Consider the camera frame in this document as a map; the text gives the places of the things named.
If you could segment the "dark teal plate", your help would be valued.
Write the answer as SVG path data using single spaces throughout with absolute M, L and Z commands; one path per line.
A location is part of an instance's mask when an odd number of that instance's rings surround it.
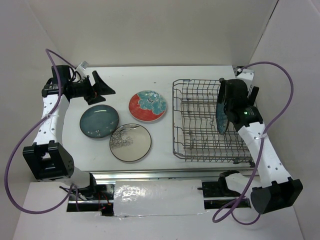
M 218 133 L 224 135 L 229 127 L 229 120 L 227 115 L 224 112 L 225 109 L 225 88 L 226 88 L 226 80 L 220 81 L 219 92 L 217 96 L 216 102 L 216 125 Z

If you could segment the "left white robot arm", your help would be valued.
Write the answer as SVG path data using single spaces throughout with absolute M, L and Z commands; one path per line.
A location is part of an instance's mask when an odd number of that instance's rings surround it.
M 71 99 L 83 98 L 88 105 L 93 105 L 104 102 L 105 95 L 116 92 L 97 71 L 92 72 L 94 84 L 91 84 L 88 75 L 68 65 L 58 65 L 51 70 L 52 77 L 41 91 L 44 120 L 37 128 L 32 145 L 25 146 L 22 155 L 36 180 L 74 184 L 84 198 L 92 200 L 97 197 L 99 187 L 92 173 L 75 167 L 73 157 L 63 147 L 64 120 Z

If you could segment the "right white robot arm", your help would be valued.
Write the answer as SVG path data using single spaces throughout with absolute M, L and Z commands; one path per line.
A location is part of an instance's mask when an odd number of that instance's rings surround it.
M 254 161 L 253 174 L 258 174 L 260 180 L 232 173 L 219 182 L 218 190 L 223 196 L 240 193 L 263 215 L 291 207 L 302 192 L 303 184 L 285 169 L 268 137 L 264 120 L 254 105 L 258 91 L 258 87 L 249 91 L 241 79 L 221 81 L 218 102 L 246 144 Z

